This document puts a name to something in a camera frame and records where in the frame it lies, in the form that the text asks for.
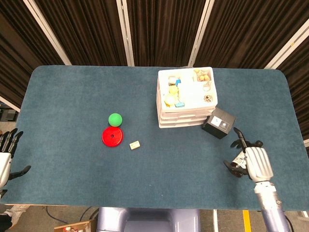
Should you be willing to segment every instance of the white plastic drawer organizer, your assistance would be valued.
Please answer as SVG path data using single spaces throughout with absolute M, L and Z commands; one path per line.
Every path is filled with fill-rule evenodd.
M 159 71 L 156 106 L 160 128 L 201 125 L 217 104 L 211 67 Z

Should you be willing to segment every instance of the table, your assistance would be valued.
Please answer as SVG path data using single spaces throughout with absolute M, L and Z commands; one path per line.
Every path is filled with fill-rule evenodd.
M 160 129 L 156 81 L 162 67 L 41 66 L 17 121 L 24 131 L 2 203 L 148 208 L 259 209 L 247 177 L 223 160 L 238 150 L 199 126 Z M 309 209 L 309 160 L 285 76 L 277 70 L 213 69 L 218 107 L 250 141 L 264 142 L 284 210 Z M 124 140 L 106 147 L 110 113 Z M 130 150 L 139 140 L 141 147 Z

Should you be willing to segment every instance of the blue block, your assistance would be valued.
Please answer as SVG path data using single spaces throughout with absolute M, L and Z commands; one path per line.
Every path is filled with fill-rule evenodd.
M 177 86 L 179 83 L 181 83 L 181 80 L 177 79 L 175 85 Z
M 184 107 L 184 103 L 183 102 L 179 102 L 175 104 L 176 107 Z

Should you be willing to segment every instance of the robotic arm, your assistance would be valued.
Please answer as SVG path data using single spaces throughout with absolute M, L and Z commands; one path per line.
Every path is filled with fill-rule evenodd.
M 8 180 L 13 180 L 17 177 L 23 176 L 31 168 L 31 166 L 27 166 L 19 172 L 10 173 L 14 153 L 17 148 L 17 143 L 20 137 L 23 135 L 22 131 L 15 135 L 16 132 L 17 128 L 11 132 L 6 132 L 3 135 L 0 135 L 0 188 L 5 186 Z M 0 190 L 0 198 L 3 197 L 6 191 L 7 190 L 5 189 Z
M 254 192 L 258 198 L 264 223 L 268 232 L 289 232 L 289 226 L 282 211 L 281 201 L 277 195 L 276 188 L 270 183 L 273 171 L 268 155 L 261 141 L 254 144 L 246 141 L 243 134 L 237 128 L 234 131 L 239 139 L 232 143 L 231 147 L 242 148 L 239 155 L 232 163 L 224 161 L 229 171 L 237 176 L 248 175 L 255 182 Z

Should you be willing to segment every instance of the yellow object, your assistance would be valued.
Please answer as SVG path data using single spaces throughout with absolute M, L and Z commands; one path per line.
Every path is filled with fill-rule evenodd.
M 140 147 L 140 143 L 139 143 L 138 140 L 130 144 L 131 150 L 134 150 L 134 149 L 136 149 L 138 147 Z
M 169 87 L 169 93 L 171 93 L 171 94 L 176 94 L 176 93 L 178 93 L 178 88 L 177 88 L 177 86 L 170 86 L 170 87 Z
M 209 78 L 209 76 L 208 75 L 205 75 L 204 76 L 204 81 L 210 81 L 211 79 Z
M 168 94 L 164 98 L 164 102 L 167 105 L 174 105 L 175 104 L 175 97 L 171 94 Z
M 243 214 L 243 225 L 245 227 L 245 232 L 251 232 L 249 210 L 243 210 L 242 214 Z

